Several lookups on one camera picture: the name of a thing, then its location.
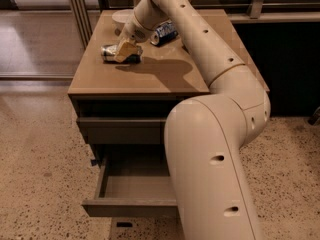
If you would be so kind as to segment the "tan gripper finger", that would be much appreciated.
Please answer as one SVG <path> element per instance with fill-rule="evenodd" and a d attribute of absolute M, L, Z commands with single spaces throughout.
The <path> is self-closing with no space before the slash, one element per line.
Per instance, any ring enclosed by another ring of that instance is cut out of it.
<path fill-rule="evenodd" d="M 122 63 L 132 54 L 138 54 L 139 51 L 140 48 L 134 40 L 130 38 L 123 38 L 117 45 L 114 60 Z"/>

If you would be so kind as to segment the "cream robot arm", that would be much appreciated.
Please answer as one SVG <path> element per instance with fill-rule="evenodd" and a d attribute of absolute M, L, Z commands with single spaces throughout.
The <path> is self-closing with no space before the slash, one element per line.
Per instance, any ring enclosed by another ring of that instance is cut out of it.
<path fill-rule="evenodd" d="M 270 116 L 255 74 L 192 7 L 141 0 L 120 35 L 121 62 L 171 20 L 210 92 L 180 102 L 165 123 L 165 152 L 185 240 L 263 240 L 240 161 Z"/>

